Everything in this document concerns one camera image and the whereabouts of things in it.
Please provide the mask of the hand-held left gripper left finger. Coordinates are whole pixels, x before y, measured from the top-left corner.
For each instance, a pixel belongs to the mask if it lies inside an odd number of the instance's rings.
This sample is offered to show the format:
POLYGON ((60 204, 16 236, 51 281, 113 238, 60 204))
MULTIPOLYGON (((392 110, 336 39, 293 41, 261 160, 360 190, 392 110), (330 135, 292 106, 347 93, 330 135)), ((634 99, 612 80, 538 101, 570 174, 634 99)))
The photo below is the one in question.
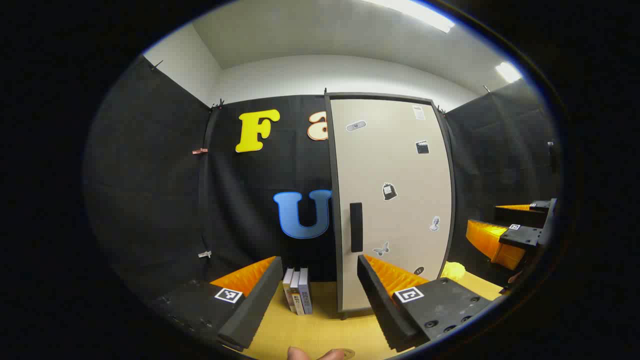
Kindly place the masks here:
POLYGON ((241 353, 253 342, 283 276, 281 257, 271 256, 213 281, 190 280, 157 297, 151 308, 200 342, 241 353))

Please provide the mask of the small ceiling light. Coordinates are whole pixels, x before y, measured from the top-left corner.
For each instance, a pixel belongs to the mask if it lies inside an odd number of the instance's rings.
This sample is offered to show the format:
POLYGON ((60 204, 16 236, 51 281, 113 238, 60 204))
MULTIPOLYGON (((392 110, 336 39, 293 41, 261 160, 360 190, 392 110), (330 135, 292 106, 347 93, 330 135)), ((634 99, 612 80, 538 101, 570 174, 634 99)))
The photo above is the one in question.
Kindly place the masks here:
POLYGON ((508 61, 500 62, 494 68, 508 84, 513 84, 514 82, 522 79, 522 74, 519 69, 508 61))

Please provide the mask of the black backdrop cloth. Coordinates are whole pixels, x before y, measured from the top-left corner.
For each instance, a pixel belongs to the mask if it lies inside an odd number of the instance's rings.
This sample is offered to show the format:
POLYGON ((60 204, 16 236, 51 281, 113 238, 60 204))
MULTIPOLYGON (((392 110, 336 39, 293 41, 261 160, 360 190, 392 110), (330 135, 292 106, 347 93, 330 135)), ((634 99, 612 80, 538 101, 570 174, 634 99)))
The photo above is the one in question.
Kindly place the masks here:
MULTIPOLYGON (((192 277, 223 275, 267 255, 308 262, 318 281, 339 278, 333 226, 309 240, 280 228, 267 196, 329 190, 330 145, 302 134, 302 115, 338 91, 237 101, 210 111, 138 57, 106 95, 87 141, 83 185, 110 266, 148 301, 192 277), (199 148, 208 153, 192 154, 199 148), (211 251, 211 257, 198 254, 211 251)), ((563 147, 551 113, 523 80, 435 114, 451 147, 455 186, 452 258, 463 259, 463 220, 497 200, 555 198, 563 147)))

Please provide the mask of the grey blue book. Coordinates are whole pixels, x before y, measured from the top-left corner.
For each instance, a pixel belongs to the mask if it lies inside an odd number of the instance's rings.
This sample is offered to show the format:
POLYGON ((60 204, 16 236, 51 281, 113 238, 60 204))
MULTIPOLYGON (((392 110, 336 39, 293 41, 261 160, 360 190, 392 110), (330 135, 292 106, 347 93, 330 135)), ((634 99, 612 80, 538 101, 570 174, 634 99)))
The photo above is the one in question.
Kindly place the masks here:
POLYGON ((302 267, 299 271, 298 290, 301 295, 302 309, 304 314, 313 314, 313 299, 309 282, 309 268, 302 267))

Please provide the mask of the white book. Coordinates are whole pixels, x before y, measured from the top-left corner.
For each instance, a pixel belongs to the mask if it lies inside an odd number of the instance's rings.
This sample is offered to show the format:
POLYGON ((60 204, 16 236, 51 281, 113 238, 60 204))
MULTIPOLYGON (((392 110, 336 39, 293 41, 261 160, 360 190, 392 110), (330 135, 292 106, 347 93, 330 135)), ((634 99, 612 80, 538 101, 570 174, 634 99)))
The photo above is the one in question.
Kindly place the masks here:
POLYGON ((291 281, 294 274, 294 268, 287 268, 285 270, 285 274, 282 279, 282 288, 285 294, 286 303, 288 304, 289 309, 293 313, 297 313, 297 309, 295 307, 295 303, 291 294, 291 281))

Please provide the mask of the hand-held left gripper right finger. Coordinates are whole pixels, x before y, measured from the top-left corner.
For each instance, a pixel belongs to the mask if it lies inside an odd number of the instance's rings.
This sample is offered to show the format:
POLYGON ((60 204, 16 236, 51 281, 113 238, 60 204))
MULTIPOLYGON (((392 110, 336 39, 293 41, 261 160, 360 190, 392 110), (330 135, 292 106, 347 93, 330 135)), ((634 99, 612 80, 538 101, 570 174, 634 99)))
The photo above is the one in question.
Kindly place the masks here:
POLYGON ((453 279, 427 281, 368 255, 358 256, 357 276, 387 344, 397 353, 445 338, 491 303, 453 279))

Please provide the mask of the yellow lumpy object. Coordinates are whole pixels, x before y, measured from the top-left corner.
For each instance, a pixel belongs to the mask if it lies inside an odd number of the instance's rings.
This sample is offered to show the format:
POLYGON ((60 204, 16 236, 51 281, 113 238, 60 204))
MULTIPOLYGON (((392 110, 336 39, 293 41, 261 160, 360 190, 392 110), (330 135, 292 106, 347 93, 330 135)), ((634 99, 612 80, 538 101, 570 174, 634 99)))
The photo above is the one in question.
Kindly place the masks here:
POLYGON ((440 274, 441 278, 448 278, 455 282, 460 282, 466 275, 466 267, 459 262, 445 262, 440 274))

